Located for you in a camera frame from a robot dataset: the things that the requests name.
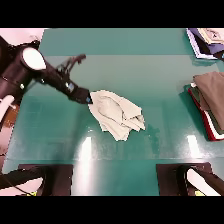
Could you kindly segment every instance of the folded brown shirt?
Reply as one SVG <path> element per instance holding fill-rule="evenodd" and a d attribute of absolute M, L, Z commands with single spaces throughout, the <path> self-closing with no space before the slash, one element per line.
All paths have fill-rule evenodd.
<path fill-rule="evenodd" d="M 203 98 L 207 102 L 220 128 L 224 130 L 224 72 L 209 72 L 194 76 Z"/>

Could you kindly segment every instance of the red cloth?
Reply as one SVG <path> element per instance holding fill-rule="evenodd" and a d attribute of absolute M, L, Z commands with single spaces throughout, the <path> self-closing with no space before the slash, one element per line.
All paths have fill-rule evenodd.
<path fill-rule="evenodd" d="M 203 110 L 201 110 L 200 108 L 200 104 L 197 102 L 197 100 L 194 98 L 192 92 L 190 89 L 188 89 L 188 92 L 189 94 L 191 95 L 192 99 L 194 100 L 194 103 L 196 104 L 197 108 L 199 109 L 199 111 L 201 112 L 201 116 L 202 116 L 202 120 L 204 122 L 204 126 L 205 126 L 205 129 L 206 129 L 206 132 L 207 132 L 207 135 L 208 135 L 208 139 L 210 141 L 221 141 L 223 139 L 216 139 L 211 128 L 210 128 L 210 125 L 208 123 L 208 119 L 207 119 L 207 116 L 205 114 L 205 112 Z"/>

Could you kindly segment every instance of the pile of clothes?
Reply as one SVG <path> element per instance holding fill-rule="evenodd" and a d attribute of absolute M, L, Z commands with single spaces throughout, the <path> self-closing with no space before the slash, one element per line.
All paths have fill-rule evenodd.
<path fill-rule="evenodd" d="M 102 131 L 110 132 L 116 141 L 128 139 L 132 129 L 145 130 L 142 108 L 113 92 L 100 90 L 90 93 L 93 104 L 89 110 L 98 120 Z"/>
<path fill-rule="evenodd" d="M 224 72 L 193 77 L 188 92 L 201 112 L 210 141 L 224 139 Z"/>
<path fill-rule="evenodd" d="M 224 28 L 187 28 L 197 58 L 224 61 Z"/>

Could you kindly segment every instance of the black cable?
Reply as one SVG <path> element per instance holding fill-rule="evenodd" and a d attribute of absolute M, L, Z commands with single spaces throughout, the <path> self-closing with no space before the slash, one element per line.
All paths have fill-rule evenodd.
<path fill-rule="evenodd" d="M 1 171 L 0 171 L 0 175 L 1 175 L 1 176 L 5 179 L 5 181 L 6 181 L 9 185 L 11 185 L 12 187 L 14 187 L 14 188 L 16 188 L 17 190 L 23 192 L 24 194 L 28 194 L 28 195 L 30 195 L 30 196 L 33 196 L 32 194 L 30 194 L 30 193 L 28 193 L 28 192 L 26 192 L 26 191 L 20 189 L 19 187 L 13 185 L 13 184 L 12 184 L 6 177 L 5 177 L 5 175 L 4 175 Z"/>

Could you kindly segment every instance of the green tabletop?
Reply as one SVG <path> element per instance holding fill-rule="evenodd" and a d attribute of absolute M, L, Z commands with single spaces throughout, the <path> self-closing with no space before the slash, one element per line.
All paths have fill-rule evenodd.
<path fill-rule="evenodd" d="M 224 179 L 224 142 L 207 140 L 186 88 L 193 75 L 224 71 L 223 62 L 196 59 L 185 29 L 47 30 L 40 51 L 52 65 L 86 53 L 71 79 L 142 107 L 146 130 L 116 142 L 88 106 L 36 84 L 22 101 L 4 172 L 74 164 L 72 195 L 158 195 L 157 163 L 208 161 Z"/>

